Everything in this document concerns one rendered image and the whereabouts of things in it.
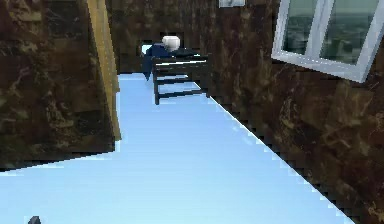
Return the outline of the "white round pot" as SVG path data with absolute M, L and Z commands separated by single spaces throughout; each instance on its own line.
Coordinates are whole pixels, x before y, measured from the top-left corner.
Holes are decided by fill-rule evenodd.
M 170 52 L 177 50 L 181 45 L 181 40 L 178 36 L 164 36 L 162 42 Z

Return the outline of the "dark blue cloth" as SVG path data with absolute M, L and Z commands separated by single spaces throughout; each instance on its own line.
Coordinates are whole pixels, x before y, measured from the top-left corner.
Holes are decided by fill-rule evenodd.
M 165 44 L 155 43 L 144 54 L 142 63 L 142 71 L 146 78 L 149 80 L 152 71 L 152 59 L 153 58 L 169 58 L 175 57 L 189 57 L 196 55 L 197 52 L 188 48 L 178 48 L 176 50 L 170 50 Z

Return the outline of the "white framed wall picture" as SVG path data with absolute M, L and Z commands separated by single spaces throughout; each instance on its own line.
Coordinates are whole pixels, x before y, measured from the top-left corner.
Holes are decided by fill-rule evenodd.
M 219 0 L 219 8 L 243 7 L 246 0 Z

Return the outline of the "tan wooden door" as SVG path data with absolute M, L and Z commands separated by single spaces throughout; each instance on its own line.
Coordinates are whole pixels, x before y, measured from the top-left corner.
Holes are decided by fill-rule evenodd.
M 116 94 L 120 91 L 120 88 L 111 31 L 108 23 L 106 0 L 86 0 L 86 2 L 90 14 L 113 134 L 115 140 L 119 141 L 121 139 L 121 133 L 116 110 Z

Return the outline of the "white framed window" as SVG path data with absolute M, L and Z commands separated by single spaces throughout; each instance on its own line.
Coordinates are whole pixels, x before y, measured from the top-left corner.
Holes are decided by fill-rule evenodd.
M 366 81 L 384 37 L 384 0 L 280 0 L 271 57 Z

